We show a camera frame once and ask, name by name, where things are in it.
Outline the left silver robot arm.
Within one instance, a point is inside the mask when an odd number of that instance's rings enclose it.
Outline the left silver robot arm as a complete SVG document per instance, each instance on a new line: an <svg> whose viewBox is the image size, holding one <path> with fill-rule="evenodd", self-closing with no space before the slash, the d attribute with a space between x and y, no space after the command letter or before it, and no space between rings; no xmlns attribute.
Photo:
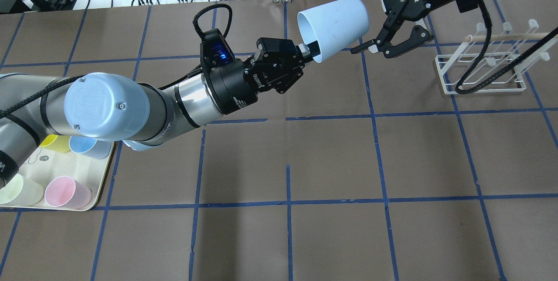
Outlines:
<svg viewBox="0 0 558 281"><path fill-rule="evenodd" d="M2 74L1 186L49 134L155 148L254 104L261 92L285 93L321 51L317 41L262 37L256 45L256 53L241 60L218 29L203 32L199 67L163 87L104 72Z"/></svg>

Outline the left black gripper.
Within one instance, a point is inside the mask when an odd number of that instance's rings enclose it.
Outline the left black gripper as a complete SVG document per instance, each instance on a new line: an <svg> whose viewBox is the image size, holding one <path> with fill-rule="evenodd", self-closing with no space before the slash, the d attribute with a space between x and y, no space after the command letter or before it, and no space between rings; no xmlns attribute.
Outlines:
<svg viewBox="0 0 558 281"><path fill-rule="evenodd" d="M221 114L254 104L262 92L284 94L303 76L306 60L321 55L318 41L295 45L288 39L260 37L254 55L236 58L218 29L201 34L203 80Z"/></svg>

